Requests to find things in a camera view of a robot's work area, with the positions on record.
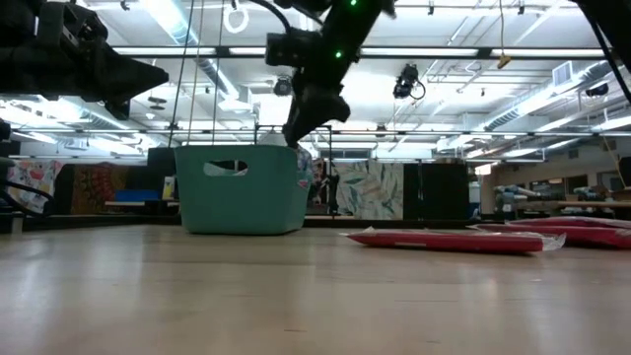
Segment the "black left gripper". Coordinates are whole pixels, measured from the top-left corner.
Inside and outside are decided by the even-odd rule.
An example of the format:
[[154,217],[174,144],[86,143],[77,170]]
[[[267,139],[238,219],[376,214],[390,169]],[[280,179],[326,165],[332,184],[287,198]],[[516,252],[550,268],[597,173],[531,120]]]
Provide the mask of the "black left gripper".
[[[97,13],[74,2],[1,0],[1,92],[87,94],[105,40]],[[167,83],[169,74],[115,52],[105,56],[103,79],[105,109],[128,120],[129,100]]]

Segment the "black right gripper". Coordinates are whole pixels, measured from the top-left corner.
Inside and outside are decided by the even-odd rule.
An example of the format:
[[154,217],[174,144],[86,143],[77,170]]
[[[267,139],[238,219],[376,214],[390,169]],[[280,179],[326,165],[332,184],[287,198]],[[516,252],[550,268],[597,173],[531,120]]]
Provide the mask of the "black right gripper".
[[[346,122],[350,106],[341,97],[342,80],[352,64],[357,63],[361,50],[346,52],[333,49],[320,53],[313,49],[297,49],[293,53],[293,99],[283,135],[289,147],[297,147],[298,141],[325,122]],[[309,91],[321,91],[319,99],[305,99]]]

